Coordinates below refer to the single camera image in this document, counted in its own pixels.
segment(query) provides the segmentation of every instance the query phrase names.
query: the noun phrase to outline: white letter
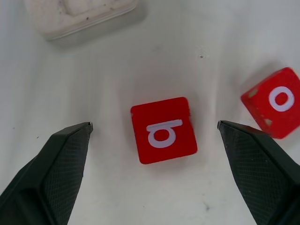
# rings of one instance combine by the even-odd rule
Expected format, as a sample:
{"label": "white letter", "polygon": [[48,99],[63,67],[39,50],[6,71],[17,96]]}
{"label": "white letter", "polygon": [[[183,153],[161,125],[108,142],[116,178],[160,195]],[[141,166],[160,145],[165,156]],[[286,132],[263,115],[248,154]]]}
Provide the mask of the white letter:
{"label": "white letter", "polygon": [[[278,105],[275,101],[275,98],[280,94],[285,93],[288,96],[287,101],[283,105]],[[287,87],[276,87],[273,91],[271,91],[269,95],[269,102],[270,105],[278,112],[285,112],[289,110],[295,102],[295,97],[291,90],[289,90]]]}
{"label": "white letter", "polygon": [[[149,131],[148,141],[154,148],[162,149],[171,146],[176,140],[176,134],[172,128],[182,125],[182,120],[172,120],[164,123],[157,123],[146,127]],[[154,137],[155,132],[166,130],[169,132],[169,137],[164,141],[157,141]]]}

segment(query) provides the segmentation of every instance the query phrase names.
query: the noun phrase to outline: white circle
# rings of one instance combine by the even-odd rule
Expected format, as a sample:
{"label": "white circle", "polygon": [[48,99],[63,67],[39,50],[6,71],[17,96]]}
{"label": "white circle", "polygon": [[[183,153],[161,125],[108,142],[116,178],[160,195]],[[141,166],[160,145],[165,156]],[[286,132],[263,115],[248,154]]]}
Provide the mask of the white circle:
{"label": "white circle", "polygon": [[[278,105],[275,101],[275,98],[280,94],[280,93],[285,93],[288,96],[287,101],[283,105]],[[276,87],[271,91],[269,95],[269,102],[270,105],[278,112],[285,112],[289,110],[295,102],[295,97],[290,89],[287,87]]]}
{"label": "white circle", "polygon": [[[155,137],[154,137],[154,134],[159,130],[168,131],[169,132],[169,137],[164,141],[156,140]],[[175,131],[170,127],[165,127],[165,128],[162,128],[162,129],[156,129],[154,131],[151,131],[148,135],[149,144],[151,146],[153,146],[154,148],[158,148],[158,149],[163,149],[163,148],[171,146],[175,142],[175,140],[176,140]]]}

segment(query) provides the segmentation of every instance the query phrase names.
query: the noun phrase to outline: red cube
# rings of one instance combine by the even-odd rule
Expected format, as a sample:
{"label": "red cube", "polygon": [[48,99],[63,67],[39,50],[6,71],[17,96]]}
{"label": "red cube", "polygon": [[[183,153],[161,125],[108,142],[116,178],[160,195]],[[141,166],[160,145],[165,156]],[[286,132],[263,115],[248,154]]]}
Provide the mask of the red cube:
{"label": "red cube", "polygon": [[184,97],[131,108],[137,150],[142,164],[195,154],[197,143]]}
{"label": "red cube", "polygon": [[300,125],[300,80],[290,68],[279,70],[241,97],[260,128],[282,139]]}

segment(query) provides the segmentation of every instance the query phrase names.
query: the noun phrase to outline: white plastic box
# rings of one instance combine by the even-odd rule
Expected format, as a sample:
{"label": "white plastic box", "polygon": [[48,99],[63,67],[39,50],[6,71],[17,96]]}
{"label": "white plastic box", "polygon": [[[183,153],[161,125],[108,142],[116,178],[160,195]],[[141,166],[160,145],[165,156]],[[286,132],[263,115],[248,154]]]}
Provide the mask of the white plastic box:
{"label": "white plastic box", "polygon": [[25,0],[38,31],[56,39],[131,11],[138,0]]}

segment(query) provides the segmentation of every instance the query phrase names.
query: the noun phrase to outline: white container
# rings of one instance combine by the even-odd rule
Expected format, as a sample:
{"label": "white container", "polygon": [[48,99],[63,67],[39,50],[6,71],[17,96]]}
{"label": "white container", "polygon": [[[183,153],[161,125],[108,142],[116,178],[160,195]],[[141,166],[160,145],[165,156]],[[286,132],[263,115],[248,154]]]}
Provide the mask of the white container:
{"label": "white container", "polygon": [[48,40],[131,11],[138,0],[25,0],[37,30]]}

